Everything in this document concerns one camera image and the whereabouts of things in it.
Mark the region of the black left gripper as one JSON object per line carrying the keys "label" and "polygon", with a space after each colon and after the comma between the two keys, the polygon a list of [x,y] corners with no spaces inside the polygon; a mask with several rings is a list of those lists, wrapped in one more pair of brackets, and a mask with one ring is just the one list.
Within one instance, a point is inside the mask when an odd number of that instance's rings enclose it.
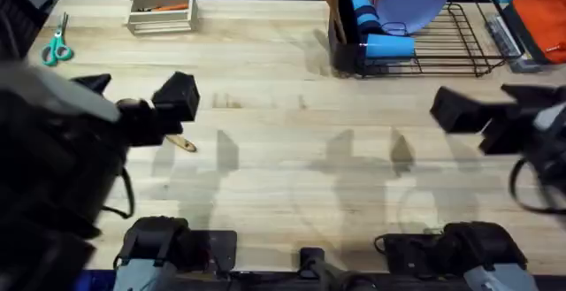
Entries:
{"label": "black left gripper", "polygon": [[152,96],[157,107],[167,108],[177,120],[165,119],[157,109],[142,99],[122,99],[116,105],[120,111],[119,130],[131,147],[158,146],[167,135],[183,132],[180,121],[194,121],[200,103],[200,93],[192,74],[175,72]]}

